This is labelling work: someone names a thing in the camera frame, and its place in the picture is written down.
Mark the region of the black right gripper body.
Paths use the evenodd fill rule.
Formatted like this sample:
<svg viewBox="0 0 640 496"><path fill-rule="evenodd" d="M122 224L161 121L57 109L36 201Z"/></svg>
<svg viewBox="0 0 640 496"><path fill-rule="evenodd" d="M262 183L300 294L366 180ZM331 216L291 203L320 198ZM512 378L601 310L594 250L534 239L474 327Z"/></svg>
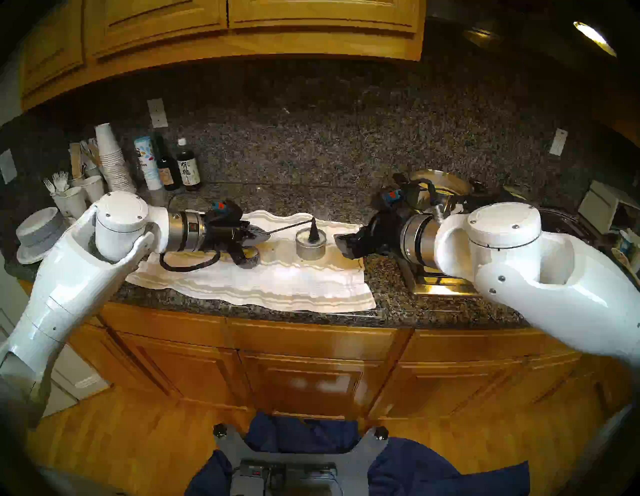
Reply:
<svg viewBox="0 0 640 496"><path fill-rule="evenodd" d="M407 207L377 212L365 227L361 255L405 256L405 225L413 216Z"/></svg>

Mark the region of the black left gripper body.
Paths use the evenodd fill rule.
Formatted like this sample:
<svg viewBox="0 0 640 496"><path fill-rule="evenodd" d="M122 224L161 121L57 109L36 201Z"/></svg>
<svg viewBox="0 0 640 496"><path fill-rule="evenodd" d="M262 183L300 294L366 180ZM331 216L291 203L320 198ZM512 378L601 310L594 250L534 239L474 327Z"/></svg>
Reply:
<svg viewBox="0 0 640 496"><path fill-rule="evenodd" d="M240 221L237 225L215 225L209 223L204 239L204 252L214 252L213 258L205 266L216 264L223 252L229 254L233 263L240 268L254 268L258 264L256 245L248 245L246 227L248 221Z"/></svg>

